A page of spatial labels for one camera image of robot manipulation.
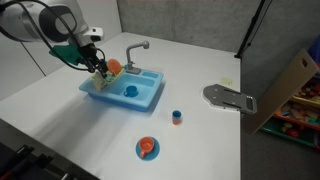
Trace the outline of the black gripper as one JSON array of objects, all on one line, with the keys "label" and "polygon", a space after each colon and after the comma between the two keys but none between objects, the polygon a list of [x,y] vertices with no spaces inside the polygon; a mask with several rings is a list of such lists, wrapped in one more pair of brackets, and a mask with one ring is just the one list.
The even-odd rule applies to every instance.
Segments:
[{"label": "black gripper", "polygon": [[88,44],[78,49],[78,52],[83,57],[84,64],[88,67],[89,72],[94,72],[95,70],[106,72],[108,70],[105,58],[98,58],[98,51],[103,53],[103,51],[97,48],[94,44]]}]

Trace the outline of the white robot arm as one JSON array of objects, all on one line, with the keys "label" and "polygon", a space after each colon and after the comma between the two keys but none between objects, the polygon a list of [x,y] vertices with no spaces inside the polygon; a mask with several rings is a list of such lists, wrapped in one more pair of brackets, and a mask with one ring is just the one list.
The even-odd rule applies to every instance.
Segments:
[{"label": "white robot arm", "polygon": [[43,42],[49,53],[79,71],[106,73],[102,28],[85,21],[77,0],[1,0],[0,31],[13,41]]}]

